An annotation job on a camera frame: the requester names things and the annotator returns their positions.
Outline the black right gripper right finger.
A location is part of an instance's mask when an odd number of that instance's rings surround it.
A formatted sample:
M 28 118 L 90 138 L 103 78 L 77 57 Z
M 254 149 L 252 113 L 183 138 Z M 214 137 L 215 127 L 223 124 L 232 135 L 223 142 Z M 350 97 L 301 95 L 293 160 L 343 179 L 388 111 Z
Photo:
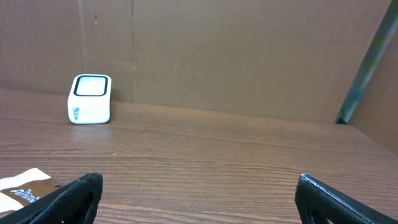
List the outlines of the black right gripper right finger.
M 295 204 L 302 223 L 306 224 L 397 224 L 397 220 L 366 206 L 308 174 L 301 174 L 298 179 Z

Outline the beige brown snack pouch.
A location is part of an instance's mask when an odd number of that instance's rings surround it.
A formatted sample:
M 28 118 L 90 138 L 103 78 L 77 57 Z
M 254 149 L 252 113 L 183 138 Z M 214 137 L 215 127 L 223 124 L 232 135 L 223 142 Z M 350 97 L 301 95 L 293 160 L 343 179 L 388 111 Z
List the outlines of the beige brown snack pouch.
M 56 191 L 63 184 L 38 168 L 1 179 L 1 218 Z

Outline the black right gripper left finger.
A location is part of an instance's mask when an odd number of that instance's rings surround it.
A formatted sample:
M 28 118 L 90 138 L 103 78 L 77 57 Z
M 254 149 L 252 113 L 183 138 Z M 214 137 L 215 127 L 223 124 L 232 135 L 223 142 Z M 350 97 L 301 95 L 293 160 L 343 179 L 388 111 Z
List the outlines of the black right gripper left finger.
M 103 176 L 86 174 L 26 207 L 1 218 L 1 223 L 92 224 L 103 192 Z

